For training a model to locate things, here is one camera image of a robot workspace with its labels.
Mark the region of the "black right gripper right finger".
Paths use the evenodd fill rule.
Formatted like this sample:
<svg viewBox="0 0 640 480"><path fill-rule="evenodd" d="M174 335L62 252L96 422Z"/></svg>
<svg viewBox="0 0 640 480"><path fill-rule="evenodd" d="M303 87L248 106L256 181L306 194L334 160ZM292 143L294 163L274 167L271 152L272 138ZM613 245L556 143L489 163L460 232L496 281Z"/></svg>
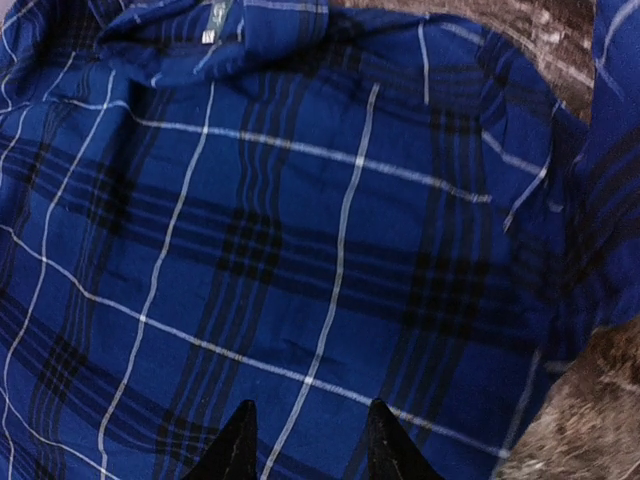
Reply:
<svg viewBox="0 0 640 480"><path fill-rule="evenodd" d="M367 461L371 480L442 480L387 404L374 399L367 417Z"/></svg>

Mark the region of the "blue plaid long sleeve shirt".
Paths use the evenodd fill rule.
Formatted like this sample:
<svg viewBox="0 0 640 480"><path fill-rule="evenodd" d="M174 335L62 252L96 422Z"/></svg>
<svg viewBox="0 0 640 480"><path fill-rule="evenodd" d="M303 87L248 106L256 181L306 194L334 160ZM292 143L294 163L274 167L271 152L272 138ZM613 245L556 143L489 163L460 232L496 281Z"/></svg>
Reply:
<svg viewBox="0 0 640 480"><path fill-rule="evenodd" d="M383 400L492 479L639 312L639 5L584 123L496 29L327 1L16 1L1 23L1 475L362 479Z"/></svg>

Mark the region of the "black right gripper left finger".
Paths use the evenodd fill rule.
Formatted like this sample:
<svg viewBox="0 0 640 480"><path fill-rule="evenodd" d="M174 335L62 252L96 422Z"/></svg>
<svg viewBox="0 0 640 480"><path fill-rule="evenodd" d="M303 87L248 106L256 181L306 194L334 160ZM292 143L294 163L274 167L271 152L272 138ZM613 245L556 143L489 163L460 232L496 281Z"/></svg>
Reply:
<svg viewBox="0 0 640 480"><path fill-rule="evenodd" d="M257 410L244 400L184 480L255 480L257 478Z"/></svg>

